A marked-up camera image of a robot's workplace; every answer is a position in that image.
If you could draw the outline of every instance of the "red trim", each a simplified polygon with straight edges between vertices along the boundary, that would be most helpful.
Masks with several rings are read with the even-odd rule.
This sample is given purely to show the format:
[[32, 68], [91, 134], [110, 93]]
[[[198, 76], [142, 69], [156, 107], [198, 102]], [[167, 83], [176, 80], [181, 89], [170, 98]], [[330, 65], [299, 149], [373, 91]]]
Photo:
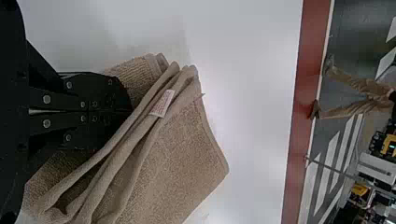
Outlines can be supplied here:
[[331, 0], [304, 0], [303, 3], [282, 224], [298, 223], [305, 176], [304, 156], [312, 128], [312, 121], [307, 117], [317, 96], [330, 4]]

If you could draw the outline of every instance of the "beige towel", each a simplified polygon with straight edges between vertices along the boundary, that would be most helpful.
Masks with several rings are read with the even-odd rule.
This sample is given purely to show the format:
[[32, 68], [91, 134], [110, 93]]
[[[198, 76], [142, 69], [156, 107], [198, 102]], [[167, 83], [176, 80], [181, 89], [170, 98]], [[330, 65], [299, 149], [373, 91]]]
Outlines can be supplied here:
[[[105, 71], [128, 89], [133, 114], [97, 153], [59, 152], [27, 183], [22, 209], [39, 223], [182, 223], [228, 174], [194, 66], [163, 55]], [[164, 118], [149, 114], [166, 90]]]

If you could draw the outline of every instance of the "white tag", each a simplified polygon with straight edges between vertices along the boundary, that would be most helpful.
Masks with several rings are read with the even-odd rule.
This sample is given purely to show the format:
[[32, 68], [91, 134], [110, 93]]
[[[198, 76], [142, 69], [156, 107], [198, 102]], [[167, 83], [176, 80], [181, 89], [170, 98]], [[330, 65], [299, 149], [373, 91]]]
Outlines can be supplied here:
[[151, 109], [150, 115], [154, 115], [160, 118], [165, 117], [166, 111], [175, 95], [174, 90], [166, 90], [163, 93], [163, 97], [157, 102], [157, 104]]

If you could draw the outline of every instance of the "towel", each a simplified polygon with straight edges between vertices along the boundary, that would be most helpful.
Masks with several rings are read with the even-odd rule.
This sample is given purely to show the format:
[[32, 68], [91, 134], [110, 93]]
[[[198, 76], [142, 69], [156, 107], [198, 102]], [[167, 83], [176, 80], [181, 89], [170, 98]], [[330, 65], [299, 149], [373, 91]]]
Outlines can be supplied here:
[[134, 112], [97, 152], [50, 158], [26, 184], [22, 210], [39, 223], [183, 223], [229, 173], [196, 67], [149, 54], [104, 74], [120, 79]]

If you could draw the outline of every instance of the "bolt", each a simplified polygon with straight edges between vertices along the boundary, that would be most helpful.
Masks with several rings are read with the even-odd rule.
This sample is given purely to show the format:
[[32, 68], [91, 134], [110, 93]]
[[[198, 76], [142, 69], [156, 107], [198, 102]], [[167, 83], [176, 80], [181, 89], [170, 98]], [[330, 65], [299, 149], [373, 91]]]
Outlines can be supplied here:
[[44, 104], [49, 105], [50, 104], [50, 96], [49, 95], [43, 96], [43, 102], [44, 102]]
[[24, 144], [24, 143], [18, 144], [18, 151], [25, 151], [26, 149], [27, 149], [26, 144]]
[[70, 142], [72, 140], [72, 135], [69, 133], [64, 139], [66, 140], [66, 142]]
[[66, 87], [67, 89], [72, 89], [73, 88], [73, 83], [72, 82], [66, 82]]
[[27, 74], [24, 71], [17, 72], [17, 77], [19, 78], [27, 78]]
[[44, 126], [44, 128], [49, 128], [50, 127], [50, 120], [49, 119], [44, 119], [43, 126]]

